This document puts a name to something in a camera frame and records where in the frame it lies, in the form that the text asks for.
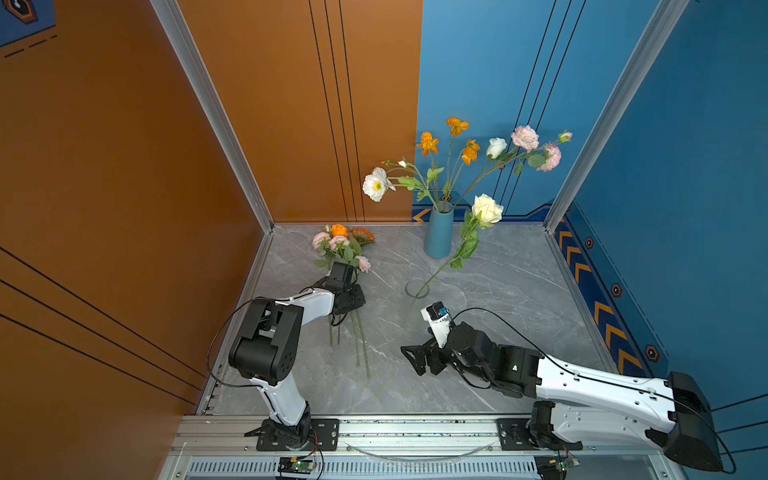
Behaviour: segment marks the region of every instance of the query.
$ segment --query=artificial flower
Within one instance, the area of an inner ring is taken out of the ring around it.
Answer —
[[[358,255],[357,260],[360,261],[360,271],[363,273],[368,273],[371,271],[371,260],[368,260],[363,255]]]
[[[317,250],[323,245],[323,242],[327,242],[331,239],[331,236],[326,232],[320,232],[312,239],[312,248]]]
[[[538,148],[538,134],[530,125],[517,127],[512,133],[512,143],[530,153]]]
[[[422,143],[417,144],[416,147],[423,149],[422,155],[426,157],[430,151],[435,152],[435,155],[437,155],[437,144],[439,143],[440,140],[437,138],[432,138],[432,134],[426,131],[422,134]]]
[[[357,243],[359,243],[361,247],[368,243],[376,242],[376,238],[373,234],[365,228],[353,228],[349,231],[349,234],[355,237],[355,240],[357,240]]]
[[[336,248],[339,245],[348,246],[349,245],[349,239],[347,237],[344,237],[342,235],[336,235],[334,238],[331,239],[330,242],[328,242],[328,247],[331,250],[336,251]]]
[[[450,117],[445,121],[445,124],[451,128],[451,135],[454,137],[458,137],[462,134],[462,130],[469,128],[468,121],[461,121],[456,117]]]
[[[507,147],[507,141],[503,138],[492,138],[491,144],[488,145],[488,150],[485,151],[485,155],[491,159],[495,159],[502,154],[502,151]]]
[[[386,170],[381,167],[373,169],[373,173],[366,175],[362,183],[362,191],[375,202],[381,201],[387,188],[395,190],[395,186],[386,177]]]
[[[549,172],[553,168],[557,167],[560,164],[560,159],[563,156],[563,154],[560,152],[560,149],[555,144],[546,144],[544,146],[544,151],[547,152],[546,161],[543,165],[541,165],[536,170],[542,171],[542,172]]]
[[[471,162],[478,159],[478,152],[473,147],[467,147],[462,152],[462,160],[465,164],[469,165]]]
[[[496,223],[502,219],[502,211],[504,207],[496,203],[488,195],[483,194],[480,197],[475,195],[475,204],[472,205],[472,215],[480,220],[480,227],[490,227],[492,223]]]
[[[333,227],[331,227],[331,233],[333,234],[334,237],[338,237],[339,235],[341,237],[346,237],[347,235],[349,235],[349,231],[346,229],[346,227],[338,223]]]

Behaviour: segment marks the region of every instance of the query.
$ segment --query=pink flower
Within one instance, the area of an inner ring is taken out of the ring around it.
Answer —
[[[530,152],[538,147],[538,135],[536,130],[531,128],[530,125],[524,127],[517,127],[512,132],[512,143],[518,147],[523,147],[525,151]]]
[[[325,232],[320,232],[312,239],[312,248],[317,250],[320,244],[331,239],[331,236]]]
[[[339,245],[344,245],[344,246],[349,245],[349,239],[347,237],[344,237],[343,235],[336,235],[328,243],[328,247],[330,247],[331,250],[335,250]]]
[[[366,257],[360,255],[357,257],[357,260],[360,260],[360,271],[363,273],[368,273],[371,271],[371,260],[368,260]]]
[[[536,170],[549,172],[560,164],[560,158],[563,154],[560,153],[560,149],[555,144],[546,144],[544,146],[544,151],[547,152],[547,160]]]

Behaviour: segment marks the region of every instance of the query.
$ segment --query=gray marble tabletop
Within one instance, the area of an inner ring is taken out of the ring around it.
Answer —
[[[444,270],[430,284],[430,294],[413,303],[405,284],[425,280],[442,260],[423,250],[425,224],[368,227],[376,243],[365,247],[372,272],[359,283],[366,305],[359,309],[371,378],[366,376],[362,352],[357,366],[355,338],[349,318],[333,332],[318,319],[302,328],[293,374],[313,413],[437,413],[530,412],[533,399],[513,399],[494,390],[473,389],[452,369],[437,376],[417,376],[400,346],[421,345],[428,338],[419,308],[442,301],[452,313],[482,306],[515,325],[545,352],[583,366],[604,369],[584,320],[567,288],[557,261],[546,244],[540,224],[498,223],[481,230],[480,246],[463,270]],[[277,227],[257,294],[279,298],[298,293],[321,278],[318,258],[310,245],[319,227]],[[454,247],[458,225],[454,228]],[[462,314],[496,343],[529,346],[493,315],[481,311]],[[470,381],[476,378],[469,376]],[[224,380],[244,382],[227,368]],[[209,414],[256,415],[266,408],[256,389],[220,387]]]

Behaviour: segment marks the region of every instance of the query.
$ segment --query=orange ranunculus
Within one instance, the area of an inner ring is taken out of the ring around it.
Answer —
[[[461,121],[456,117],[450,117],[448,120],[445,121],[445,124],[448,125],[451,128],[451,135],[454,137],[458,137],[462,134],[462,130],[466,130],[469,128],[469,122],[468,121]]]
[[[478,159],[478,152],[474,150],[472,147],[467,147],[462,152],[462,160],[467,165],[469,165],[472,161],[475,161],[477,159]]]
[[[432,134],[426,131],[422,134],[422,143],[417,144],[416,147],[422,148],[423,149],[422,155],[426,157],[429,151],[433,151],[436,154],[438,153],[437,144],[439,143],[440,143],[440,140],[438,140],[437,138],[432,138]]]
[[[346,227],[339,224],[336,224],[331,228],[331,233],[333,233],[334,237],[337,235],[341,235],[342,237],[346,237],[347,235],[349,235],[349,231],[346,229]]]
[[[367,245],[368,243],[374,243],[376,241],[373,233],[370,233],[365,228],[353,228],[349,231],[349,234],[355,237],[355,240],[357,240],[360,245]]]

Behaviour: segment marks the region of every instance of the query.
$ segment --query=vase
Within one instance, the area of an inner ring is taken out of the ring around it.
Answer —
[[[440,206],[449,208],[447,212],[433,207],[429,214],[427,236],[424,237],[424,251],[432,258],[445,258],[451,253],[451,237],[453,235],[453,205],[440,202]]]

